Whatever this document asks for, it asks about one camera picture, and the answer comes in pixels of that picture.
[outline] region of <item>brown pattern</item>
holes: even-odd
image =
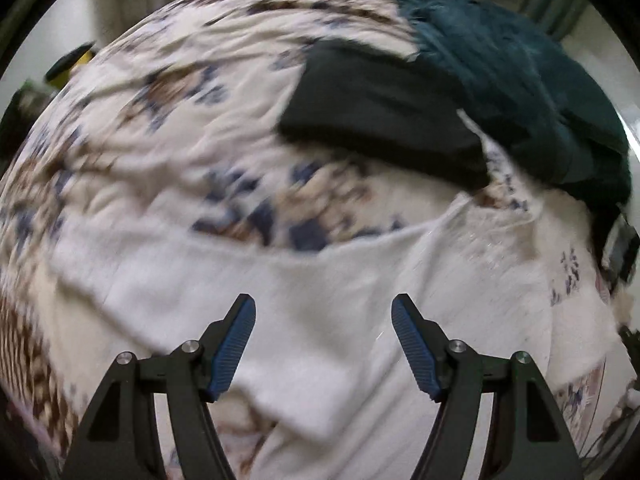
[[[308,1],[308,0],[262,0],[249,6],[248,12],[250,14],[257,14],[259,12],[267,12],[268,10],[282,10],[282,9],[321,9],[328,12],[336,12],[347,16],[359,16],[361,18],[368,18],[379,23],[388,25],[392,22],[388,16],[376,13],[373,10],[363,9],[360,7],[353,7],[348,5],[337,5],[334,3],[328,3],[325,0],[321,1]]]
[[[164,10],[170,12],[171,10],[181,9],[183,7],[203,7],[207,5],[213,5],[218,2],[224,2],[225,0],[175,0],[173,3],[168,4]]]
[[[238,472],[240,473],[240,475],[247,476],[247,477],[251,473],[251,469],[254,466],[255,458],[258,456],[258,453],[262,449],[262,446],[264,446],[264,443],[266,442],[267,437],[269,436],[273,428],[276,427],[276,422],[267,420],[266,418],[261,416],[260,413],[258,413],[258,411],[253,406],[249,406],[248,410],[249,410],[248,415],[250,419],[250,426],[248,428],[238,428],[237,426],[234,426],[232,424],[225,424],[225,423],[216,425],[216,431],[218,432],[220,439],[223,442],[223,448],[225,448],[225,445],[224,445],[225,435],[239,436],[239,437],[243,437],[243,436],[251,437],[251,436],[259,435],[254,448],[250,450],[250,453],[247,456],[242,457],[238,464],[238,470],[239,470]]]
[[[258,229],[252,226],[246,218],[222,228],[216,228],[216,226],[210,222],[197,222],[196,224],[197,225],[194,226],[194,230],[199,233],[223,236],[238,242],[252,243],[256,245],[262,241],[262,237],[260,236]]]
[[[306,183],[298,183],[275,198],[278,218],[285,224],[315,219],[330,243],[352,240],[372,230],[362,218],[362,205],[373,199],[367,177],[347,162],[332,162],[316,171]]]
[[[139,32],[130,34],[119,41],[111,43],[100,51],[93,62],[104,63],[111,56],[119,52],[135,54],[137,51],[156,46],[162,35],[168,30],[168,25],[163,25],[162,20],[151,21]]]
[[[57,384],[42,338],[4,294],[0,294],[0,374],[12,394],[31,406],[34,419],[66,456],[78,415]]]
[[[117,127],[129,124],[141,114],[148,114],[156,122],[164,120],[186,93],[196,88],[201,70],[201,67],[190,66],[151,78],[136,98],[120,111]]]

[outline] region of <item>black object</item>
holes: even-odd
[[[254,320],[254,301],[241,294],[199,341],[165,357],[118,355],[82,419],[63,480],[164,480],[154,393],[167,394],[185,479],[234,480],[205,403],[228,388]],[[392,321],[418,386],[442,404],[412,480],[462,478],[487,392],[494,414],[481,480],[582,478],[562,415],[527,353],[500,359],[449,341],[405,294],[393,302]]]
[[[596,263],[615,292],[619,282],[629,285],[636,273],[640,237],[619,206],[601,209],[593,216],[591,239]]]
[[[636,381],[633,384],[633,388],[640,390],[640,332],[638,330],[631,332],[628,326],[623,325],[618,333],[626,347],[631,365],[636,372]],[[640,449],[640,424],[636,425],[626,446],[620,451],[616,461],[604,474],[602,480],[637,478],[638,471],[640,471],[640,453],[638,453],[638,449]]]
[[[31,127],[53,99],[52,94],[26,82],[12,97],[0,119],[0,176],[9,168]]]
[[[457,114],[455,77],[345,40],[318,41],[279,130],[439,176],[469,190],[489,177],[479,137]]]
[[[52,85],[53,87],[62,90],[64,85],[69,80],[69,73],[71,69],[80,61],[84,56],[89,53],[89,56],[93,57],[95,54],[91,51],[95,42],[91,41],[83,43],[77,48],[68,52],[57,60],[44,76],[44,81]]]
[[[0,478],[58,480],[58,464],[27,430],[19,412],[0,388]]]
[[[232,480],[205,403],[228,388],[254,322],[254,300],[241,294],[199,341],[184,342],[164,357],[118,355],[82,418],[63,480],[164,480],[155,393],[167,396],[184,477]]]
[[[582,480],[571,435],[532,357],[477,354],[425,320],[408,295],[392,322],[420,389],[442,405],[412,480],[461,479],[483,393],[494,410],[481,480]]]

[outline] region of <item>wrinkled fabric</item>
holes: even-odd
[[[527,212],[461,193],[433,221],[314,256],[248,251],[153,218],[72,215],[49,261],[62,283],[161,353],[251,294],[256,323],[231,391],[277,421],[251,479],[385,480],[411,476],[438,412],[402,355],[393,297],[407,292],[478,352],[530,352],[555,388],[618,338],[612,311],[579,285],[595,280],[593,265],[578,264],[589,261],[587,235],[584,205],[563,192],[536,193]],[[549,288],[562,301],[549,304]],[[489,420],[485,406],[465,479],[478,478]]]
[[[628,200],[620,120],[559,44],[490,1],[397,1],[420,57],[459,78],[469,116],[525,170],[592,209]]]

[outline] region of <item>dark green cloth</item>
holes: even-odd
[[[592,209],[626,203],[628,143],[597,83],[527,18],[488,0],[397,0],[419,58],[455,75],[465,110],[530,174]]]

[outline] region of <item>bed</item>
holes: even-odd
[[[415,52],[394,0],[176,0],[80,68],[34,126],[2,181],[0,381],[60,458],[114,356],[154,350],[50,265],[69,216],[154,218],[252,250],[321,251],[431,221],[459,193],[352,153],[277,139],[305,52],[334,36]],[[492,181],[476,200],[527,214],[536,184],[490,139],[484,149]],[[550,307],[580,294],[608,301],[597,273],[585,271],[586,238],[578,242],[555,249]],[[591,363],[558,388],[578,450],[603,370],[604,361]],[[166,406],[158,412],[167,471],[180,478]],[[236,475],[249,478],[278,421],[240,393],[212,416]]]

